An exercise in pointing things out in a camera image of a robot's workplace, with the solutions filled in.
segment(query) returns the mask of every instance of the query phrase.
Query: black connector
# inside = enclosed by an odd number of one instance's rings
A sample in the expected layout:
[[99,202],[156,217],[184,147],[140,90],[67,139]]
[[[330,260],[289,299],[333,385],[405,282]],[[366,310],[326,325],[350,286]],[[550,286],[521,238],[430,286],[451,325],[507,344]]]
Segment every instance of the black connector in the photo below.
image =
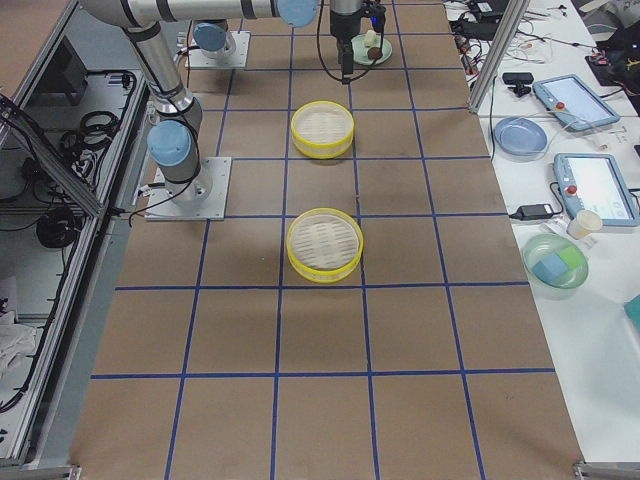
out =
[[558,212],[554,212],[550,204],[538,203],[518,207],[515,213],[509,215],[509,218],[526,222],[527,220],[547,220],[557,214]]

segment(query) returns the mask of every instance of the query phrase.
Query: white cup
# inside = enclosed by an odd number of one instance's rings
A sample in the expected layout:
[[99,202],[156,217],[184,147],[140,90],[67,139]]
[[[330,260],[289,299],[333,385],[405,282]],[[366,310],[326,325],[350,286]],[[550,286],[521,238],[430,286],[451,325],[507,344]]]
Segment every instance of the white cup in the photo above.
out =
[[576,240],[584,238],[590,233],[597,232],[602,228],[600,215],[591,210],[580,210],[576,218],[571,220],[567,227],[567,233]]

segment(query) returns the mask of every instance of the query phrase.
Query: metal plate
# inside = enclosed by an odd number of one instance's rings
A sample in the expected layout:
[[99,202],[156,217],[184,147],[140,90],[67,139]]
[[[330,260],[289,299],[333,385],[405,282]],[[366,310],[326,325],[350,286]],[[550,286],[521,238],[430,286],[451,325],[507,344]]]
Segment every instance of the metal plate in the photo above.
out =
[[249,57],[250,32],[231,32],[236,41],[236,51],[226,58],[216,60],[205,57],[200,50],[192,50],[187,58],[187,66],[191,70],[228,70],[230,68],[246,68]]
[[[205,200],[194,205],[166,202],[147,210],[145,218],[151,221],[224,220],[231,176],[231,157],[204,158],[202,168],[213,178],[211,193]],[[156,170],[154,182],[164,182],[164,175],[160,169]],[[162,202],[167,198],[169,198],[167,191],[159,188],[153,190],[149,196],[149,203]]]

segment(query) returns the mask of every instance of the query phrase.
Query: yellow bowl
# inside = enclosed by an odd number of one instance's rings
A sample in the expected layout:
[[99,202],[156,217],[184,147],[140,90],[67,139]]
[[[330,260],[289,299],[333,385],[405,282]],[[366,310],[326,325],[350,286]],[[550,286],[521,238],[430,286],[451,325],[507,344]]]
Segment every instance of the yellow bowl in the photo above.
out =
[[304,278],[335,283],[360,263],[364,237],[356,221],[346,213],[315,208],[291,223],[286,247],[291,266]]
[[334,102],[320,100],[300,107],[291,118],[293,144],[307,157],[335,158],[353,142],[351,113]]

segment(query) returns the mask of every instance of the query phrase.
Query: blue bowl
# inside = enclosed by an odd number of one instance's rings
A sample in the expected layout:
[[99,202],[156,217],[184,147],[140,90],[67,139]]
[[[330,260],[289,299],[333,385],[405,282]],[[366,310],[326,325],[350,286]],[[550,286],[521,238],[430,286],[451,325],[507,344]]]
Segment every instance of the blue bowl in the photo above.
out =
[[547,146],[544,130],[526,118],[509,117],[500,120],[493,129],[493,135],[498,145],[511,155],[537,155]]

